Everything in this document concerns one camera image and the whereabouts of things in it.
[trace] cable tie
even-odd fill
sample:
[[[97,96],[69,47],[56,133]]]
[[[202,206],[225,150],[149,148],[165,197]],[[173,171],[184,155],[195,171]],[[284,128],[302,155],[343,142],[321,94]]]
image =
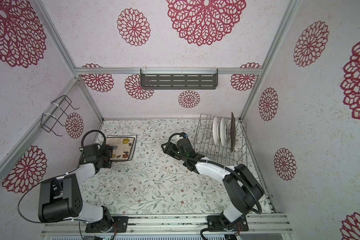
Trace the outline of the cable tie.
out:
[[[54,117],[54,118],[55,118],[55,116],[54,116],[54,115],[52,115],[52,114],[50,114],[50,113],[43,113],[43,114],[51,115],[52,117]]]

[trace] black cable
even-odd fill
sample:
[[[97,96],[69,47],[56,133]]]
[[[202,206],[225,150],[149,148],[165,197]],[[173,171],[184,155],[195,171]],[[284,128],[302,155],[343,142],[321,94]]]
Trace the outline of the black cable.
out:
[[[104,133],[102,132],[102,131],[99,131],[99,130],[91,130],[91,131],[89,131],[89,132],[87,132],[86,134],[84,134],[84,136],[82,137],[82,139],[81,139],[81,155],[80,155],[80,158],[79,158],[79,164],[78,165],[81,165],[82,163],[83,163],[83,157],[84,157],[84,150],[83,150],[83,148],[84,148],[84,139],[86,138],[86,136],[88,135],[88,134],[90,134],[91,132],[99,132],[102,136],[103,136],[103,138],[104,138],[104,142],[102,143],[102,145],[101,145],[101,147],[100,147],[100,152],[99,152],[99,154],[97,155],[97,157],[98,156],[101,156],[101,154],[103,153],[103,149],[104,149],[104,147],[105,147],[105,145],[106,145],[106,136],[104,135]]]
[[[25,197],[25,195],[30,191],[30,190],[32,190],[34,187],[36,187],[37,185],[39,185],[39,184],[41,184],[42,182],[39,182],[38,184],[36,184],[36,185],[34,185],[33,187],[31,187],[28,191],[26,191],[25,193],[24,193],[24,195],[20,198],[20,200],[19,200],[19,202],[17,203],[17,212],[19,213],[19,215],[22,217],[22,218],[24,218],[25,220],[27,220],[28,222],[32,222],[32,223],[45,223],[45,222],[35,222],[35,221],[32,221],[32,220],[29,220],[28,218],[26,218],[26,217],[24,217],[22,214],[21,214],[21,212],[20,212],[20,202],[21,202],[21,200]]]
[[[178,152],[176,152],[176,151],[173,149],[172,145],[171,145],[171,139],[172,139],[174,136],[176,136],[176,135],[179,135],[179,136],[182,136],[182,137],[183,137],[183,135],[180,134],[180,133],[174,133],[174,134],[172,134],[172,135],[169,137],[169,139],[168,139],[168,147],[169,147],[169,149],[170,149],[174,154],[176,154],[176,155],[179,156],[179,157],[184,157],[184,158],[186,158],[186,159],[194,160],[194,161],[197,161],[197,162],[207,162],[207,160],[194,159],[194,158],[192,158],[192,157],[187,157],[187,156],[181,155],[181,154],[179,154]],[[253,193],[253,191],[251,190],[250,186],[246,183],[246,181],[245,181],[237,172],[235,172],[234,170],[232,170],[232,169],[230,169],[230,168],[228,168],[228,167],[225,168],[224,165],[222,165],[222,164],[220,164],[220,163],[218,163],[218,162],[213,162],[213,161],[209,161],[209,160],[208,160],[208,163],[214,164],[214,165],[216,165],[216,166],[219,166],[219,167],[221,167],[221,168],[229,171],[231,174],[233,174],[233,175],[235,176],[235,178],[236,178],[237,180],[239,180],[239,181],[243,184],[243,186],[245,187],[245,189],[250,193],[252,199],[254,200],[254,202],[255,202],[255,204],[256,204],[257,209],[251,208],[251,211],[254,212],[254,213],[257,213],[257,214],[261,214],[261,213],[263,212],[263,210],[261,209],[261,205],[260,205],[260,203],[259,203],[259,200],[258,200],[258,199],[256,198],[256,196],[254,195],[254,193]]]
[[[202,236],[202,238],[203,238],[204,240],[209,240],[209,239],[207,239],[207,238],[203,235],[203,232],[205,232],[205,231],[211,231],[211,230],[218,230],[218,229],[223,229],[223,228],[230,227],[230,226],[232,226],[232,225],[240,222],[240,220],[242,219],[242,217],[244,217],[244,214],[241,215],[241,217],[237,218],[235,221],[233,221],[233,222],[231,222],[231,223],[229,223],[229,224],[227,224],[227,225],[221,226],[221,227],[203,228],[203,229],[200,231],[200,236]]]
[[[79,232],[80,232],[81,239],[84,240],[83,235],[81,235],[80,221],[79,221]]]
[[[78,169],[78,168],[79,168],[79,167],[76,167],[75,169],[71,170],[71,171],[68,172],[68,173],[71,173],[71,172],[75,171],[75,170]],[[17,212],[19,213],[19,215],[20,215],[22,218],[24,218],[24,219],[27,220],[28,222],[32,222],[32,223],[45,223],[45,222],[35,222],[35,221],[29,220],[28,218],[24,217],[24,216],[21,214],[21,212],[20,212],[20,202],[21,202],[21,200],[25,197],[25,195],[26,195],[28,192],[30,192],[34,187],[36,187],[37,185],[41,184],[41,183],[44,182],[44,181],[48,181],[48,180],[50,180],[50,179],[57,178],[57,177],[51,177],[51,178],[49,178],[49,179],[47,179],[47,180],[43,180],[43,181],[39,182],[38,184],[34,185],[33,187],[31,187],[28,191],[26,191],[26,192],[23,194],[23,196],[20,198],[19,202],[17,203]]]

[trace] wall-mounted shelf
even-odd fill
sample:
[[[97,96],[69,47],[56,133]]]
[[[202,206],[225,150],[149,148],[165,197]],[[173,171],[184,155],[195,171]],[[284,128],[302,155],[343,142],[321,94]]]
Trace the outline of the wall-mounted shelf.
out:
[[[218,84],[218,70],[212,74],[146,74],[140,69],[140,85],[146,90],[167,89],[216,89]]]

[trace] wallpaper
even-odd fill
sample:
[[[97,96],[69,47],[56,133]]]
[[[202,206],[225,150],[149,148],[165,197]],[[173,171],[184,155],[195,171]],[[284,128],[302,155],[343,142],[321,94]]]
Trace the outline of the wallpaper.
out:
[[[0,1],[0,161],[71,80],[28,1]]]
[[[245,120],[297,239],[360,239],[360,1],[301,2]]]
[[[0,238],[37,239],[43,224],[29,223],[22,219],[17,213],[17,203],[21,196],[42,180],[62,175],[74,169],[80,157],[80,141],[85,132],[96,129],[99,122],[86,103],[81,90],[75,86],[68,97],[72,100],[73,108],[67,108],[67,115],[62,115],[64,124],[70,119],[71,114],[80,116],[81,124],[71,124],[68,128],[56,124],[52,131],[41,130],[36,140],[29,146],[28,150],[19,159],[11,172],[0,184]],[[62,114],[60,110],[54,113],[56,116]],[[50,118],[47,124],[52,126],[56,121]],[[76,135],[71,134],[75,128]],[[89,143],[93,136],[90,134],[85,143]],[[39,221],[38,212],[39,186],[28,193],[20,204],[21,213],[28,219]]]
[[[201,113],[240,116],[257,78],[219,75],[215,90],[144,90],[138,74],[82,76],[105,118],[198,118]]]
[[[76,66],[262,64],[288,0],[43,1]]]
[[[111,169],[101,169],[84,181],[81,186],[83,201],[105,205],[111,214],[221,213],[230,204],[224,185],[206,175],[188,171],[182,161],[164,154],[161,149],[169,136],[183,131],[197,151],[200,145],[193,141],[198,123],[198,120],[105,121],[102,131],[106,136],[137,135],[134,156],[131,161],[114,162]],[[200,124],[205,128],[206,120]],[[242,138],[241,131],[237,131],[236,137],[237,140]],[[236,144],[235,149],[240,148],[241,144]],[[248,157],[248,169],[259,181],[249,154]],[[245,156],[240,163],[246,164]],[[264,213],[272,212],[266,196],[260,199],[260,205]]]

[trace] dark plate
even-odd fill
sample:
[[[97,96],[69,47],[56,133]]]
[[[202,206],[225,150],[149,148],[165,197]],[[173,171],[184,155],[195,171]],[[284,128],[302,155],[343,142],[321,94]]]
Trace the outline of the dark plate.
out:
[[[231,152],[235,150],[236,142],[236,128],[235,128],[235,116],[231,112]]]

